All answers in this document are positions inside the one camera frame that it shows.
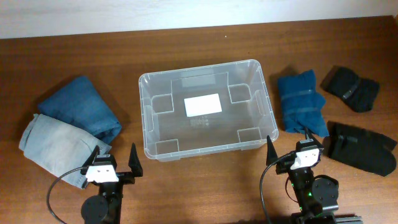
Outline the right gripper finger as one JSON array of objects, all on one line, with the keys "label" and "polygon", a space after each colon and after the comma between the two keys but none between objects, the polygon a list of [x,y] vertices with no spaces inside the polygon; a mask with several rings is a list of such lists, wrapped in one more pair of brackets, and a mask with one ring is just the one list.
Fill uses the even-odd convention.
[{"label": "right gripper finger", "polygon": [[319,150],[324,150],[323,144],[321,144],[314,136],[313,134],[308,130],[308,128],[304,128],[305,131],[305,139],[306,140],[312,140],[312,143],[317,146]]},{"label": "right gripper finger", "polygon": [[273,162],[278,160],[278,155],[276,153],[275,147],[273,145],[273,142],[271,140],[271,137],[268,135],[267,136],[267,158],[266,158],[266,165],[269,166]]}]

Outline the teal cloth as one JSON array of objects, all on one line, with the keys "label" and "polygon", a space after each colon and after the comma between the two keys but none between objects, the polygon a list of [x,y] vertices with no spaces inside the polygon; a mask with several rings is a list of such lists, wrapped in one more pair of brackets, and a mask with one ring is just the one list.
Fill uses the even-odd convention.
[{"label": "teal cloth", "polygon": [[326,100],[316,91],[316,77],[313,70],[281,77],[277,81],[277,86],[286,132],[304,133],[307,129],[321,138],[329,136],[321,113]]}]

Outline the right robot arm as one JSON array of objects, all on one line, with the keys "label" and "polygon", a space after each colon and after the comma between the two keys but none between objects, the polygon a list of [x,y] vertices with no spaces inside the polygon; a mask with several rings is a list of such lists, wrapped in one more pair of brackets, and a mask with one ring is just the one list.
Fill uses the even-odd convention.
[{"label": "right robot arm", "polygon": [[296,143],[295,150],[279,157],[271,141],[267,137],[267,167],[263,171],[259,183],[262,188],[266,172],[276,166],[276,173],[288,174],[296,201],[300,207],[299,213],[290,216],[289,222],[306,223],[336,223],[334,212],[338,210],[338,188],[336,179],[327,175],[313,174],[324,150],[323,145],[305,129],[305,139]]}]

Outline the dark blue jeans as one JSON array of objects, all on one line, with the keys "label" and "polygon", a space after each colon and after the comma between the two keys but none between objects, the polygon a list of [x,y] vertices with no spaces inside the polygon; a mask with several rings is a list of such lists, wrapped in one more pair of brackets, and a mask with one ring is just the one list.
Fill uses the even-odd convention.
[{"label": "dark blue jeans", "polygon": [[78,77],[38,104],[40,113],[111,143],[122,126],[87,77]]}]

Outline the light blue jeans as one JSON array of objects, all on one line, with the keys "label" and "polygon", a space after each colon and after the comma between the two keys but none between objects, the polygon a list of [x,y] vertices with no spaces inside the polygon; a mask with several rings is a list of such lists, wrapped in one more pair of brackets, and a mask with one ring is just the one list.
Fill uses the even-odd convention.
[{"label": "light blue jeans", "polygon": [[26,158],[56,177],[81,167],[95,147],[100,154],[111,149],[85,130],[43,114],[34,115],[19,143]]}]

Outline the small black garment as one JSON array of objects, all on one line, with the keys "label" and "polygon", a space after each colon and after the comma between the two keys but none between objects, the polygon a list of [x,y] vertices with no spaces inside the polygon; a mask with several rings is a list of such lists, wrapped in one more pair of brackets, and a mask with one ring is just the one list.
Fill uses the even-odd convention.
[{"label": "small black garment", "polygon": [[371,111],[380,90],[379,82],[361,78],[352,69],[339,66],[331,69],[321,87],[357,113]]}]

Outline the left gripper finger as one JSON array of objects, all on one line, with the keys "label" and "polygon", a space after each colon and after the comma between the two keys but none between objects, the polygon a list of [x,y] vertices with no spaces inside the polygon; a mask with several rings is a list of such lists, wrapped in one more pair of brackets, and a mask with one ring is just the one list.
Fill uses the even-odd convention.
[{"label": "left gripper finger", "polygon": [[134,177],[142,177],[143,176],[143,169],[142,169],[141,163],[140,163],[138,155],[137,155],[136,145],[134,143],[132,143],[132,146],[131,146],[128,166],[130,167],[131,172]]},{"label": "left gripper finger", "polygon": [[94,148],[93,152],[87,158],[87,160],[83,163],[83,165],[82,165],[83,168],[80,171],[81,175],[85,175],[87,173],[87,170],[88,170],[89,166],[91,166],[94,163],[95,158],[99,154],[99,152],[100,152],[100,147],[96,146]]}]

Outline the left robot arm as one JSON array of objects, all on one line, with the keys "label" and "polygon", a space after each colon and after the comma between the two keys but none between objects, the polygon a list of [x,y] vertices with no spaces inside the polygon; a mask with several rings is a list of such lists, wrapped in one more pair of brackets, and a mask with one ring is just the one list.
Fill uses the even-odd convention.
[{"label": "left robot arm", "polygon": [[100,154],[99,147],[95,147],[81,171],[88,183],[99,187],[98,194],[86,199],[81,206],[81,216],[86,224],[120,223],[123,187],[134,184],[136,177],[143,176],[135,144],[131,146],[128,166],[129,172],[117,172],[114,156]]}]

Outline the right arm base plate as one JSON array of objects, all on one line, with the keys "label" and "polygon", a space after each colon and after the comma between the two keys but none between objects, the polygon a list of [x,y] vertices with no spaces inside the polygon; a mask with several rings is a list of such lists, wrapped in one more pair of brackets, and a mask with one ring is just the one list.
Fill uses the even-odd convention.
[{"label": "right arm base plate", "polygon": [[333,213],[305,217],[301,213],[292,214],[289,223],[291,224],[363,224],[361,216],[335,216]]}]

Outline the large black garment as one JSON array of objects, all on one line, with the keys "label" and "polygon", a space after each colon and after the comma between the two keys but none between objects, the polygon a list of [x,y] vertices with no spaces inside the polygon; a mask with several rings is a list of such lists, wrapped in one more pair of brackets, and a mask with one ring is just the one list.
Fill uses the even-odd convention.
[{"label": "large black garment", "polygon": [[392,151],[397,141],[367,129],[329,121],[325,138],[329,158],[357,169],[387,176],[395,171],[397,160]]}]

